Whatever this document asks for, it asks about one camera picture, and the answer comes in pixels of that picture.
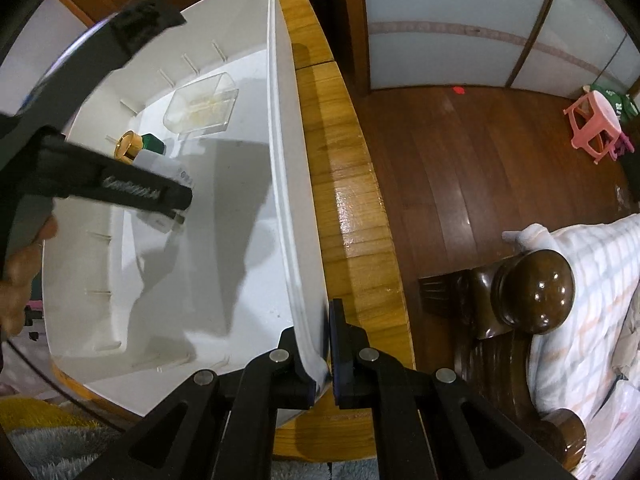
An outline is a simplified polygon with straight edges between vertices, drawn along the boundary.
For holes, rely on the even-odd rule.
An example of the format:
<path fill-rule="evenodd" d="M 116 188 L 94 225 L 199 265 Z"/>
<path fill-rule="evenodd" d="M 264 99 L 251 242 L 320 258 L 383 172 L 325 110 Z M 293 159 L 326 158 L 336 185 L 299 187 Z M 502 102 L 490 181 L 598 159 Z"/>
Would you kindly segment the person's left hand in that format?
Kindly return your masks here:
<path fill-rule="evenodd" d="M 9 338 L 23 329 L 24 307 L 32 293 L 32 281 L 40 270 L 43 244 L 57 232 L 58 222 L 55 216 L 50 216 L 32 244 L 6 260 L 1 280 L 1 329 Z"/>

